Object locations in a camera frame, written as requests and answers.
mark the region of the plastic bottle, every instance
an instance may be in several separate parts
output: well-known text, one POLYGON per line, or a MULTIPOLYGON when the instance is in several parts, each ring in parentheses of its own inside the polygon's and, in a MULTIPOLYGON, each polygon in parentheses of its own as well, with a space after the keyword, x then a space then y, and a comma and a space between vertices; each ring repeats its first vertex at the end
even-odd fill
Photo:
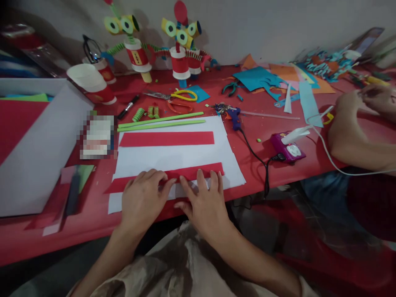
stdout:
POLYGON ((41 38, 32 27, 25 24, 8 25, 2 28, 1 34, 51 76, 55 78, 66 77, 66 70, 71 65, 61 53, 41 38))

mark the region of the hand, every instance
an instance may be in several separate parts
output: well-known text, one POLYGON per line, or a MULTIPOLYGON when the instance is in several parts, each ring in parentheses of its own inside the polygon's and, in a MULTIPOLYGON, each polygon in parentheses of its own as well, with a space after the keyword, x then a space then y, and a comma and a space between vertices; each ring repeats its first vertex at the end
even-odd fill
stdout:
POLYGON ((147 231, 163 209, 170 188, 177 180, 167 181, 162 191, 158 191, 158 183, 167 179, 165 172, 151 169, 142 171, 134 181, 128 182, 122 201, 123 218, 120 226, 123 229, 140 233, 147 231))
POLYGON ((393 89, 389 86, 370 84, 362 89, 363 102, 378 113, 396 113, 393 89))
POLYGON ((358 90, 342 94, 336 102, 337 113, 344 110, 357 111, 362 102, 363 100, 358 90))
POLYGON ((190 203, 178 202, 175 208, 180 208, 189 218, 195 230, 210 244, 214 245, 233 225, 228 218, 223 194, 223 179, 219 172, 210 172, 211 185, 207 189, 202 170, 197 172, 199 192, 197 194, 189 186, 184 177, 180 177, 181 186, 187 194, 190 203))

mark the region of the green paper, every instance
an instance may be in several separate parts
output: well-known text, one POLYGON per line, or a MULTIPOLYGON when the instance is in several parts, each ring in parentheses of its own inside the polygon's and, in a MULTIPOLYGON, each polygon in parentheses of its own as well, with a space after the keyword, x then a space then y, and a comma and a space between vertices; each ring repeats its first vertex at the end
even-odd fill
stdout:
POLYGON ((163 127, 171 127, 171 126, 180 126, 180 125, 190 125, 190 124, 201 124, 206 123, 205 120, 195 120, 195 121, 179 121, 174 123, 162 123, 158 125, 148 125, 148 126, 140 126, 140 127, 128 127, 128 128, 118 128, 117 132, 126 132, 126 131, 137 131, 137 130, 145 130, 145 129, 154 129, 154 128, 163 128, 163 127))
POLYGON ((166 120, 178 120, 181 118, 189 118, 192 116, 201 116, 201 115, 203 115, 203 111, 197 112, 197 113, 188 113, 185 115, 174 115, 174 116, 167 117, 167 118, 159 118, 159 119, 140 121, 140 122, 135 122, 135 123, 119 124, 118 128, 120 129, 120 128, 126 128, 126 127, 133 127, 133 126, 139 126, 139 125, 144 125, 144 124, 149 124, 149 123, 163 122, 166 120))
POLYGON ((78 174, 80 175, 80 186, 78 193, 81 194, 84 189, 85 183, 88 180, 92 170, 94 169, 93 165, 77 165, 78 166, 78 174))
POLYGON ((0 98, 0 100, 49 102, 46 94, 37 94, 33 96, 24 96, 24 97, 5 97, 5 98, 0 98))

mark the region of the white cable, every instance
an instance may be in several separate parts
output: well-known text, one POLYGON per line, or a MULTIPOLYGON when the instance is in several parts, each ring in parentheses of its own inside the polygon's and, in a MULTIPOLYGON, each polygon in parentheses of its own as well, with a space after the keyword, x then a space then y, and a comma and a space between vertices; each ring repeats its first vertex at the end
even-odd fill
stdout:
MULTIPOLYGON (((309 123, 309 120, 310 120, 310 119, 312 119, 312 118, 314 118, 314 117, 317 117, 317 116, 320 116, 320 117, 322 118, 322 117, 325 116, 330 110, 332 110, 332 108, 333 108, 333 106, 329 107, 329 108, 328 108, 324 113, 322 113, 322 114, 317 114, 317 115, 313 115, 312 117, 309 117, 306 121, 309 123)), ((396 171, 396 169, 391 169, 391 170, 387 170, 387 171, 370 172, 370 173, 359 173, 359 174, 346 173, 346 172, 342 171, 341 169, 339 169, 339 168, 334 164, 333 159, 331 158, 330 153, 329 153, 329 151, 327 150, 326 143, 325 143, 325 140, 324 140, 323 136, 319 133, 318 130, 316 130, 315 126, 311 125, 311 127, 312 127, 312 129, 317 133, 317 135, 320 137, 320 139, 322 140, 323 147, 325 148, 326 154, 327 154, 327 156, 329 157, 329 160, 330 160, 331 164, 332 164, 332 165, 334 166, 334 168, 337 169, 339 172, 341 172, 341 173, 343 173, 343 174, 345 174, 345 175, 350 175, 350 176, 361 176, 361 175, 381 174, 381 173, 389 173, 389 172, 396 171)))

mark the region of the black marker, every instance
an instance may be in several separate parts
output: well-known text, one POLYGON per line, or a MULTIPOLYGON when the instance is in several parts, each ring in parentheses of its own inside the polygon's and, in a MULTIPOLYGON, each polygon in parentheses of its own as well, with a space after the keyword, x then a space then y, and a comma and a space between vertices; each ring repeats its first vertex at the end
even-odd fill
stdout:
POLYGON ((128 109, 130 109, 132 107, 132 105, 134 103, 136 103, 136 101, 139 99, 139 95, 136 95, 134 99, 132 99, 132 101, 128 104, 128 106, 126 107, 126 109, 124 109, 123 111, 121 111, 121 113, 117 116, 117 119, 122 120, 123 117, 127 114, 128 109))

